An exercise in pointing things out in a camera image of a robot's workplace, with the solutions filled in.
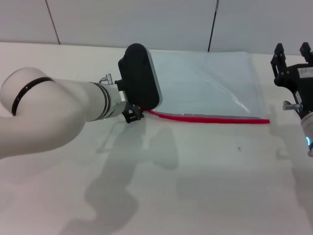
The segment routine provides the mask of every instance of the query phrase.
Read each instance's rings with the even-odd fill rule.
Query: metal screw
[[[291,104],[288,101],[283,102],[283,110],[302,110],[303,105],[302,104]]]
[[[113,85],[113,81],[112,81],[112,76],[110,73],[106,74],[105,77],[101,78],[101,80],[99,81],[99,83],[102,83],[102,82],[107,82],[108,85]]]

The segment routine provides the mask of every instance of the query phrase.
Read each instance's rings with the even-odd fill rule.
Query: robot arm
[[[127,123],[140,120],[139,107],[153,109],[161,101],[149,51],[129,46],[119,68],[116,85],[54,79],[35,68],[10,75],[0,90],[0,102],[13,115],[0,117],[0,158],[61,147],[87,121],[120,114]]]
[[[313,52],[308,43],[303,43],[300,52],[307,63],[287,67],[284,48],[279,43],[271,65],[275,76],[275,85],[285,87],[293,94],[295,104],[284,101],[283,109],[295,110],[301,118],[301,126],[309,146],[308,155],[313,157]]]

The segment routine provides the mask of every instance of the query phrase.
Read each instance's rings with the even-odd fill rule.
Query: black ring band
[[[95,83],[95,82],[92,82],[94,85],[96,85],[97,87],[100,88],[100,90],[102,91],[103,93],[103,96],[104,96],[104,100],[105,100],[105,105],[104,105],[104,109],[103,109],[103,112],[102,114],[96,118],[95,120],[93,121],[97,121],[97,120],[100,120],[102,119],[103,117],[105,117],[105,115],[109,112],[110,110],[110,107],[111,107],[111,99],[110,99],[110,96],[109,96],[109,93],[107,91],[107,89],[105,89],[103,86],[101,86],[99,83]]]
[[[12,105],[12,114],[13,116],[16,115],[16,110],[18,109],[18,105],[20,100],[22,99],[22,97],[30,90],[32,89],[34,86],[38,85],[39,83],[42,82],[46,82],[46,81],[52,81],[54,82],[50,77],[41,77],[41,78],[37,78],[29,83],[26,84],[26,86],[24,86],[21,91],[19,92],[19,94],[16,96],[13,105]]]

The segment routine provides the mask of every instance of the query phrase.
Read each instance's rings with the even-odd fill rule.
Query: black clamp
[[[287,67],[284,48],[281,43],[277,44],[275,54],[271,60],[274,72],[274,83],[276,86],[285,87],[290,90],[296,105],[301,107],[296,110],[302,119],[313,112],[313,52],[308,43],[303,43],[300,52],[305,58],[306,64],[296,64]]]
[[[154,109],[160,103],[155,69],[149,51],[141,44],[132,44],[118,62],[121,80],[115,81],[127,97],[122,113],[127,123],[141,120],[143,110]]]

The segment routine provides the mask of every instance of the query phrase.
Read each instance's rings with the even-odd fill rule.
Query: blue light
[[[310,140],[310,138],[306,136],[306,139],[307,139],[307,143],[308,143],[308,145],[310,145],[310,144],[311,144],[311,140]]]

